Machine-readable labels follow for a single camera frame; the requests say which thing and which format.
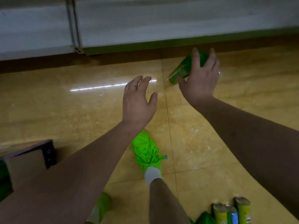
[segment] hand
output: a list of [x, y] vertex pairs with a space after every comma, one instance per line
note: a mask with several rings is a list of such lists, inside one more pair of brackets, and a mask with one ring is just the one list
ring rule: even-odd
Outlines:
[[207, 62], [200, 67], [198, 50], [193, 48], [190, 75], [187, 81], [182, 77], [178, 78], [180, 90], [192, 107], [198, 107], [202, 101], [213, 97], [219, 78], [219, 65], [215, 51], [211, 49]]
[[151, 77], [142, 79], [142, 75], [130, 81], [123, 94], [123, 122], [142, 131], [154, 116], [157, 109], [158, 93], [154, 92], [149, 103], [145, 92]]

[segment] shiny floor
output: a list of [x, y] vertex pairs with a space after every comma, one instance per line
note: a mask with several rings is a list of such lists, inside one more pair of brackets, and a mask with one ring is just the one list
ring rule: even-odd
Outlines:
[[[218, 51], [217, 98], [299, 130], [299, 43], [294, 36], [197, 47]], [[163, 178], [187, 214], [196, 219], [211, 203], [241, 195], [252, 203], [253, 223], [298, 223], [239, 164], [178, 85], [167, 81], [190, 51], [178, 47], [0, 63], [0, 143], [53, 139], [61, 160], [121, 120], [125, 83], [151, 76], [147, 98], [157, 91], [158, 108], [146, 128], [160, 154], [169, 157], [161, 163]], [[103, 223], [149, 222], [149, 189], [130, 148], [105, 192], [112, 207]]]

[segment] can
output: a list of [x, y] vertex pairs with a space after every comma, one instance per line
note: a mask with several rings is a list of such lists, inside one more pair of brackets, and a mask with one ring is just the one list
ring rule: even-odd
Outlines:
[[[204, 66], [208, 57], [209, 55], [207, 53], [199, 51], [200, 67]], [[192, 67], [192, 56], [191, 54], [189, 54], [169, 75], [168, 80], [172, 84], [176, 84], [178, 82], [177, 79], [179, 76], [185, 78], [190, 74], [191, 67]]]
[[216, 224], [227, 224], [227, 211], [224, 204], [214, 203], [213, 213], [215, 216]]
[[228, 224], [238, 224], [238, 211], [237, 209], [230, 204], [226, 204], [227, 211], [227, 223]]
[[238, 210], [239, 224], [251, 224], [250, 201], [242, 196], [235, 197], [235, 206]]

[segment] floor tile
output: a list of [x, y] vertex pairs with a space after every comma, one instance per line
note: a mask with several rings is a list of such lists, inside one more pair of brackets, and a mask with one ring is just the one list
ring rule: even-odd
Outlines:
[[178, 199], [192, 219], [210, 212], [214, 202], [244, 196], [251, 202], [252, 223], [299, 223], [239, 163], [176, 173], [176, 182]]
[[[215, 97], [258, 116], [299, 129], [299, 47], [276, 46], [219, 53]], [[168, 75], [184, 57], [162, 60], [175, 171], [236, 162], [210, 124]]]
[[[174, 173], [160, 60], [99, 66], [97, 63], [0, 74], [0, 144], [53, 139], [59, 160], [81, 149], [122, 117], [124, 85], [138, 75], [151, 76], [147, 98], [158, 92], [158, 107], [147, 129], [160, 154], [164, 174]], [[143, 178], [127, 149], [110, 182]]]
[[[169, 189], [176, 196], [175, 174], [163, 176]], [[111, 196], [111, 209], [101, 224], [149, 223], [150, 192], [144, 179], [107, 184], [104, 192]]]

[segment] foot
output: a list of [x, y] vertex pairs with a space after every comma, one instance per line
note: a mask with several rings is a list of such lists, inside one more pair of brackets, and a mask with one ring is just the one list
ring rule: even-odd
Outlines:
[[160, 161], [168, 159], [167, 155], [159, 156], [159, 147], [146, 130], [132, 141], [132, 150], [136, 155], [136, 162], [139, 164], [143, 174], [148, 167], [156, 167], [161, 172]]

